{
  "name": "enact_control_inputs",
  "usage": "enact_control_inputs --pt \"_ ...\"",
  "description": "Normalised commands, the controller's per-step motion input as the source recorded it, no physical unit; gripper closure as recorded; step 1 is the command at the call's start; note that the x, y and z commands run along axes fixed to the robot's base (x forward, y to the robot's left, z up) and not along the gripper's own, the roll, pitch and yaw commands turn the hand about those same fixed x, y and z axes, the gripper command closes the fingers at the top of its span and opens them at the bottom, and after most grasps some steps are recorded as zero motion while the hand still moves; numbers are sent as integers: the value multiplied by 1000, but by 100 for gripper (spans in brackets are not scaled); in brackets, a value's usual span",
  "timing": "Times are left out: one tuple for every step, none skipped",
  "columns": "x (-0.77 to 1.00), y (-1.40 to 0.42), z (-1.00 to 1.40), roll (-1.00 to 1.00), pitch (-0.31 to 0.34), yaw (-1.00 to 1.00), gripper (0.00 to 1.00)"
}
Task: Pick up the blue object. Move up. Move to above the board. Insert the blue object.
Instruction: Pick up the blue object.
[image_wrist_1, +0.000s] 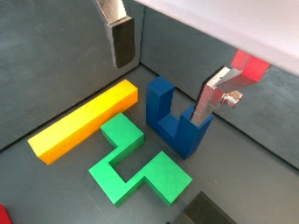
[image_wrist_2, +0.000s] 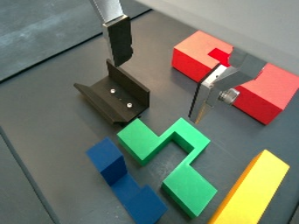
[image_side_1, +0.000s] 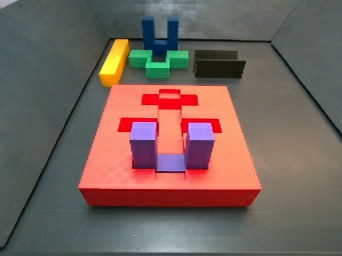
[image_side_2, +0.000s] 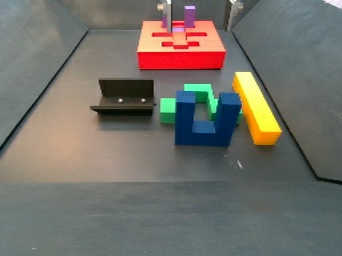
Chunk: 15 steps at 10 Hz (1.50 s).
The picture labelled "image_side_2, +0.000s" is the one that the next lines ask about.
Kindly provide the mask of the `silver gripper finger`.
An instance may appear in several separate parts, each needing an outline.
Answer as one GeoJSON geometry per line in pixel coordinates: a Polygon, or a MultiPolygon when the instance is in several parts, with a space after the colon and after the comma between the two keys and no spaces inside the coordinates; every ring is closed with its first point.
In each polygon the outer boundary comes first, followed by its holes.
{"type": "Polygon", "coordinates": [[[172,31],[172,0],[159,0],[157,10],[163,13],[161,27],[172,31]]]}
{"type": "Polygon", "coordinates": [[[227,28],[229,31],[232,28],[234,17],[243,10],[243,2],[242,0],[228,0],[228,19],[227,19],[227,28]]]}

